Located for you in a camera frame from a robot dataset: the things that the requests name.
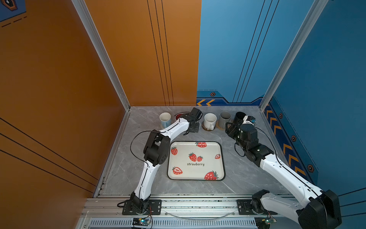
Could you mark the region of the black mug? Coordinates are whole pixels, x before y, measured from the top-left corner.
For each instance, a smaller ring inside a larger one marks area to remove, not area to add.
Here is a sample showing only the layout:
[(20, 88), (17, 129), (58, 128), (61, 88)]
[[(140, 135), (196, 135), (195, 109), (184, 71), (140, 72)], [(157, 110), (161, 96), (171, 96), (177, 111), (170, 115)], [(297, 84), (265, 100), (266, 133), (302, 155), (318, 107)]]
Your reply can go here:
[(234, 116), (233, 124), (238, 126), (242, 125), (244, 123), (245, 117), (246, 114), (244, 112), (237, 112)]

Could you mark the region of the red interior white mug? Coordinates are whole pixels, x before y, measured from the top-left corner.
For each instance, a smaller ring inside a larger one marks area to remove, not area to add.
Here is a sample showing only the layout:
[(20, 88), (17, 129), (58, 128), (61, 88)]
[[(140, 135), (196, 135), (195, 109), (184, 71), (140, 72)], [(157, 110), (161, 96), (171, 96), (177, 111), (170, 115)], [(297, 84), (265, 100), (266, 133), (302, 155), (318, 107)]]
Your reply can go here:
[(178, 120), (183, 114), (176, 114), (175, 119)]

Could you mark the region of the grey mug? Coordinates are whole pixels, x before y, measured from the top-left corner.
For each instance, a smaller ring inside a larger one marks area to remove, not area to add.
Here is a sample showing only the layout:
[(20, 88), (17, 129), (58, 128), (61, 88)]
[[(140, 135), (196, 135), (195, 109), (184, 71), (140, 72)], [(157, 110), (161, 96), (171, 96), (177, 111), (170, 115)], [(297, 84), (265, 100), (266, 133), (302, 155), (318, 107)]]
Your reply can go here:
[(230, 120), (231, 121), (231, 114), (227, 111), (223, 111), (220, 114), (219, 120)]

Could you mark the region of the light blue mug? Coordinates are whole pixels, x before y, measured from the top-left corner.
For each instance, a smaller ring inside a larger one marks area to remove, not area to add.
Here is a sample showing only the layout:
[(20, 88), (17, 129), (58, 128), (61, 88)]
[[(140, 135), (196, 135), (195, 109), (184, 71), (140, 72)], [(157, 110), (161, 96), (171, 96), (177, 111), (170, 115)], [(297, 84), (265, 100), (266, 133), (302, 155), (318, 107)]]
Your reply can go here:
[(159, 116), (159, 119), (161, 121), (162, 129), (165, 129), (165, 128), (169, 127), (172, 123), (172, 121), (171, 121), (172, 116), (168, 112), (161, 113), (160, 116)]

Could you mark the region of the dark brown worn coaster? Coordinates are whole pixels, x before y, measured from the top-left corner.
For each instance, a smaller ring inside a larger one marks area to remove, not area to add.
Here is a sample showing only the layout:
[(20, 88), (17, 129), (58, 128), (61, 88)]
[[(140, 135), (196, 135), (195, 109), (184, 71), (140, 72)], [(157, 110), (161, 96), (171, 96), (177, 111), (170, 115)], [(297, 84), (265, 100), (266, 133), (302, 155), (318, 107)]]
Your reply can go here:
[(212, 129), (207, 129), (207, 128), (206, 128), (206, 126), (205, 126), (205, 123), (204, 123), (204, 122), (202, 122), (201, 127), (202, 127), (202, 129), (203, 129), (204, 131), (208, 131), (208, 132), (213, 131), (213, 130), (215, 130), (215, 128), (216, 128), (216, 126), (215, 126), (215, 125), (213, 125), (213, 126), (210, 126), (210, 127), (212, 127)]

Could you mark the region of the tan rattan coaster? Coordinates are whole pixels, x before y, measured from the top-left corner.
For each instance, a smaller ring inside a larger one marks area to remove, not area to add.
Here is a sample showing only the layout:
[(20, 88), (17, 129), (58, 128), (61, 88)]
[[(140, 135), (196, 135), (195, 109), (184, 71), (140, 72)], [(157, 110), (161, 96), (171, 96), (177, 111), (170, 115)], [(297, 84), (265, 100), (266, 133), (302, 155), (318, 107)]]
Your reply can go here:
[(230, 120), (218, 120), (216, 122), (216, 128), (218, 128), (219, 130), (225, 130), (226, 129), (226, 123), (230, 122)]

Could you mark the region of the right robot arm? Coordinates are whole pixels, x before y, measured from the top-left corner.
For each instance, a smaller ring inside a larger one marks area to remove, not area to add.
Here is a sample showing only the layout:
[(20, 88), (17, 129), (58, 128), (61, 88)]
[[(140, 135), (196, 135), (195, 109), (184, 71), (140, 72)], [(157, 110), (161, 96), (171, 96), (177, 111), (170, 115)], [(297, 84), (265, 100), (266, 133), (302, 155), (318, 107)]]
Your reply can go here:
[(279, 181), (295, 201), (278, 197), (268, 190), (252, 196), (252, 210), (257, 214), (270, 211), (298, 223), (303, 229), (335, 229), (342, 223), (338, 196), (323, 191), (283, 163), (276, 152), (259, 143), (253, 124), (226, 123), (227, 135), (235, 140), (244, 156)]

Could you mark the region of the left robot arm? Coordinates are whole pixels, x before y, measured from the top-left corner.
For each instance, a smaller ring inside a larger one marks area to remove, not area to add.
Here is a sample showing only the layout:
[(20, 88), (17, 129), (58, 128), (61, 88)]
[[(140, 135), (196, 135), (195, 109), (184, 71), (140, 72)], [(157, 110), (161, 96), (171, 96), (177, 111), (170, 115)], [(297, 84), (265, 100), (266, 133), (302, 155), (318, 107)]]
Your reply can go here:
[(130, 195), (129, 203), (138, 214), (144, 214), (149, 208), (152, 184), (159, 167), (167, 160), (171, 141), (181, 133), (197, 133), (202, 114), (185, 114), (173, 124), (162, 129), (149, 131), (144, 147), (144, 168), (139, 183)]

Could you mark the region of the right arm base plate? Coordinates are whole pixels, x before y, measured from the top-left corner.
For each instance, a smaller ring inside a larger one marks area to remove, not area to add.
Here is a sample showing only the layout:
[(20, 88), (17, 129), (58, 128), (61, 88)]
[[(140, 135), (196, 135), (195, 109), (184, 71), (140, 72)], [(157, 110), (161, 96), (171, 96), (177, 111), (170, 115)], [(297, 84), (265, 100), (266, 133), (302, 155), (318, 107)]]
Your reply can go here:
[(267, 212), (264, 211), (261, 213), (255, 212), (251, 199), (238, 199), (236, 203), (240, 215), (267, 215)]

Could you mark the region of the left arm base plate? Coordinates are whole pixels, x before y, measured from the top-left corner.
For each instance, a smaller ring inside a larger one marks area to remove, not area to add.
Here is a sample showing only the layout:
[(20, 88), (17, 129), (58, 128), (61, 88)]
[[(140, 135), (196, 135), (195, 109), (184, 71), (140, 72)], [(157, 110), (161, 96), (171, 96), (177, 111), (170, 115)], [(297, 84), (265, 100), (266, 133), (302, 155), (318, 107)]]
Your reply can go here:
[(148, 204), (144, 206), (142, 209), (137, 208), (133, 205), (131, 200), (128, 200), (124, 203), (124, 207), (122, 210), (123, 215), (149, 215), (152, 214), (160, 215), (162, 209), (162, 201), (160, 199), (150, 199)]

